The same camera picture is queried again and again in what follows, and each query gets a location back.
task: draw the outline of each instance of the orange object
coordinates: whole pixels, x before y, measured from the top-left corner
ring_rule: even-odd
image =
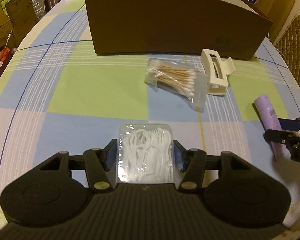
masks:
[[[0,61],[4,62],[6,60],[7,55],[9,54],[10,49],[5,48],[3,51],[0,52]]]

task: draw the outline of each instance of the carton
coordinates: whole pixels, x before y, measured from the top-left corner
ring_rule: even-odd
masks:
[[[247,0],[85,0],[97,54],[164,52],[249,60],[272,22]]]
[[[0,8],[0,47],[5,46],[12,30],[8,46],[16,48],[35,26],[37,17],[31,0],[11,0],[5,4],[5,9],[8,15]]]

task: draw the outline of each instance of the quilted chair cushion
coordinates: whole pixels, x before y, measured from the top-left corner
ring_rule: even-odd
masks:
[[[300,86],[300,15],[296,15],[275,44]]]

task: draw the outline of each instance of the table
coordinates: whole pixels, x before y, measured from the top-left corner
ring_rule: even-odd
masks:
[[[263,139],[252,107],[268,94],[279,118],[300,117],[300,88],[267,38],[255,57],[235,60],[224,97],[208,96],[203,111],[144,83],[149,57],[202,68],[192,55],[97,56],[84,0],[63,0],[27,35],[0,78],[0,192],[61,150],[71,155],[103,148],[126,123],[166,123],[186,148],[210,155],[227,150],[282,182],[300,198],[300,163],[280,162]],[[85,174],[73,178],[87,185]],[[208,172],[204,184],[216,179]],[[0,228],[5,224],[0,210]]]

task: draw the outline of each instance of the purple spray can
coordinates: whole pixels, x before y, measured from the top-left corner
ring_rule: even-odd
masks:
[[[265,130],[282,130],[277,114],[267,95],[262,95],[254,100],[254,105],[259,112]],[[280,160],[287,152],[287,147],[284,144],[271,142],[271,146],[276,160]]]

